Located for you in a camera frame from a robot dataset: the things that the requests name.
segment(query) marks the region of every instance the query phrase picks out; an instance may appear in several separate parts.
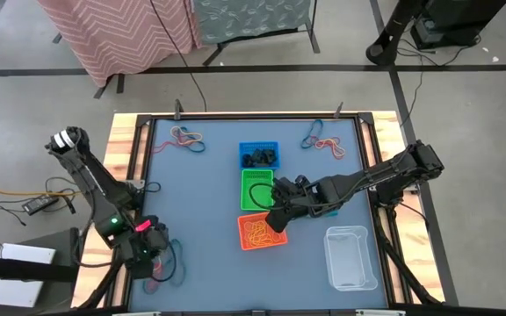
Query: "concrete floor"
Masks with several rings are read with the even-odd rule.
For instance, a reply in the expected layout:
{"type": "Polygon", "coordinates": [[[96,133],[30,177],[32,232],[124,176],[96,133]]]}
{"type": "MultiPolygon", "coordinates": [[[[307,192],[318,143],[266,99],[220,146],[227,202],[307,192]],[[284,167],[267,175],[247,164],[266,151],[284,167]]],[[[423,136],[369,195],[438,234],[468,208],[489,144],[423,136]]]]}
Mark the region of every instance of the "concrete floor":
{"type": "MultiPolygon", "coordinates": [[[[379,6],[387,20],[395,1],[379,0],[379,6]]],[[[307,35],[300,33],[231,45],[214,64],[370,63],[364,51],[377,31],[368,0],[322,1],[317,18],[321,54],[313,54],[307,35]]],[[[79,68],[66,42],[51,42],[56,33],[35,2],[7,1],[0,12],[0,69],[79,68]]],[[[462,52],[455,64],[492,64],[494,56],[506,63],[506,5],[481,35],[482,43],[462,52]]],[[[187,59],[198,66],[212,51],[203,48],[187,59]]],[[[446,48],[433,57],[442,62],[453,53],[446,48]]],[[[182,63],[171,56],[158,66],[182,63]]],[[[196,77],[210,111],[332,110],[340,101],[345,110],[397,111],[386,72],[196,77]]],[[[410,104],[419,73],[400,73],[400,78],[410,104]]],[[[187,111],[202,109],[188,75],[128,75],[123,94],[115,87],[113,79],[97,100],[92,98],[97,88],[86,75],[0,77],[0,189],[41,190],[46,178],[65,176],[44,149],[64,126],[85,128],[92,151],[102,159],[115,112],[171,111],[177,97],[187,111]]],[[[430,185],[460,304],[506,308],[506,72],[425,73],[412,121],[417,138],[432,144],[446,166],[430,185]]],[[[0,241],[82,226],[88,205],[79,200],[76,207],[75,216],[22,216],[27,227],[0,212],[0,241]]]]}

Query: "metal bracket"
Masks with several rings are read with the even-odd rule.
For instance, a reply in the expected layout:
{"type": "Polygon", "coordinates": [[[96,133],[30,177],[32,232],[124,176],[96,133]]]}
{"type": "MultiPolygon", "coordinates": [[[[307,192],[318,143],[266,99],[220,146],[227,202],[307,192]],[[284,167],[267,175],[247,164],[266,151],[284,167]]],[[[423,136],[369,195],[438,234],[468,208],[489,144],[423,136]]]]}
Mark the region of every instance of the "metal bracket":
{"type": "Polygon", "coordinates": [[[357,316],[405,316],[405,311],[356,310],[357,316]]]}
{"type": "Polygon", "coordinates": [[[358,118],[368,125],[374,125],[374,116],[372,115],[372,112],[360,112],[358,114],[358,118]]]}
{"type": "Polygon", "coordinates": [[[183,106],[181,105],[181,101],[179,99],[175,99],[175,116],[173,119],[181,120],[181,113],[184,112],[183,106]]]}
{"type": "Polygon", "coordinates": [[[146,125],[151,120],[151,115],[149,114],[140,114],[136,118],[136,127],[142,127],[146,125]]]}
{"type": "Polygon", "coordinates": [[[333,114],[333,119],[339,119],[341,117],[341,110],[343,109],[343,101],[337,106],[335,110],[335,114],[333,114]]]}
{"type": "Polygon", "coordinates": [[[125,180],[124,182],[132,184],[136,190],[142,190],[146,187],[145,180],[125,180]]]}

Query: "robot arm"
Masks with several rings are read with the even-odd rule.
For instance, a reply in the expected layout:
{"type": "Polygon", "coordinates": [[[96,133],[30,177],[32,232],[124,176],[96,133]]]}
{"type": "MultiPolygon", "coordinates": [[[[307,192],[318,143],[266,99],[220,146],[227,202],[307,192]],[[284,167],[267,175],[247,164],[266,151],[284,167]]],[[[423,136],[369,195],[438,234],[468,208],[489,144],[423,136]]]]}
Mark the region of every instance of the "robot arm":
{"type": "Polygon", "coordinates": [[[317,218],[338,210],[355,193],[374,186],[381,204],[394,205],[405,188],[437,178],[444,168],[432,147],[418,140],[392,159],[352,175],[326,176],[313,183],[304,176],[294,183],[285,177],[275,179],[272,187],[275,204],[266,221],[280,233],[290,220],[306,215],[317,218]]]}
{"type": "Polygon", "coordinates": [[[57,133],[46,149],[83,193],[91,208],[90,221],[106,245],[118,249],[119,259],[133,278],[150,277],[152,259],[168,247],[169,237],[166,226],[156,216],[142,217],[138,222],[130,216],[130,211],[141,208],[142,191],[112,177],[90,151],[89,137],[82,128],[68,127],[57,133]]]}

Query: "wooden table frame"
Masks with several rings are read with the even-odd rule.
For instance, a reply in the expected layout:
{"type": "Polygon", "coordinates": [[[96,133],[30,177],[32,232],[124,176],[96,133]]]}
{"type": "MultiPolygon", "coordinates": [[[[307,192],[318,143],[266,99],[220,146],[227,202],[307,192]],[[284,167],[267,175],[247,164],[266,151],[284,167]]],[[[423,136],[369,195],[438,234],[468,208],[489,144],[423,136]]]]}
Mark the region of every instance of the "wooden table frame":
{"type": "MultiPolygon", "coordinates": [[[[188,119],[333,119],[334,112],[208,112],[181,113],[182,120],[188,119]]],[[[357,134],[363,166],[389,159],[405,148],[401,130],[394,111],[353,112],[342,111],[340,119],[354,119],[362,133],[357,134]]],[[[116,114],[112,122],[111,135],[105,154],[105,166],[118,180],[141,179],[147,174],[149,151],[153,147],[154,124],[151,119],[173,119],[174,113],[128,113],[116,114]]],[[[406,192],[404,203],[422,210],[419,196],[406,192]]],[[[401,253],[405,263],[416,275],[427,291],[436,299],[444,300],[445,292],[437,270],[430,238],[423,219],[418,214],[398,206],[395,213],[380,210],[380,222],[393,246],[401,253]]],[[[418,303],[405,280],[387,255],[379,251],[381,272],[386,287],[388,304],[418,303]]],[[[100,240],[91,228],[83,249],[83,262],[100,263],[110,261],[113,252],[100,240]]],[[[87,269],[80,267],[72,306],[80,305],[94,290],[108,268],[87,269]]],[[[123,269],[116,284],[105,296],[101,305],[127,304],[130,282],[123,269]]],[[[443,280],[452,284],[452,280],[443,280]]],[[[453,287],[445,289],[453,294],[453,287]]]]}

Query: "blue rubber band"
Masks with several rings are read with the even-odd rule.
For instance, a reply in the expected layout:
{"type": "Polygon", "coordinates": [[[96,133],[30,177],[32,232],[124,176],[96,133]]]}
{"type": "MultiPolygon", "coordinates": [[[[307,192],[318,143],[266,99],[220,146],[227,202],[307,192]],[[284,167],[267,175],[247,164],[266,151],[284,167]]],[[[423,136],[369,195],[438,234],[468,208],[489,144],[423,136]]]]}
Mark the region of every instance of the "blue rubber band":
{"type": "Polygon", "coordinates": [[[308,143],[307,140],[309,140],[312,136],[315,136],[319,139],[320,136],[322,135],[322,131],[323,131],[323,121],[320,119],[313,121],[312,126],[309,129],[309,132],[307,132],[307,136],[302,140],[300,146],[304,149],[308,149],[308,148],[312,147],[314,144],[308,143]],[[317,133],[313,134],[314,129],[315,129],[315,124],[318,124],[319,127],[317,128],[317,133]]]}
{"type": "MultiPolygon", "coordinates": [[[[189,132],[189,130],[184,126],[181,126],[181,131],[185,133],[189,132]]],[[[197,139],[194,135],[186,135],[186,137],[190,138],[191,140],[197,139]]],[[[195,141],[191,145],[185,147],[193,153],[202,153],[206,150],[206,144],[203,141],[195,141]]]]}

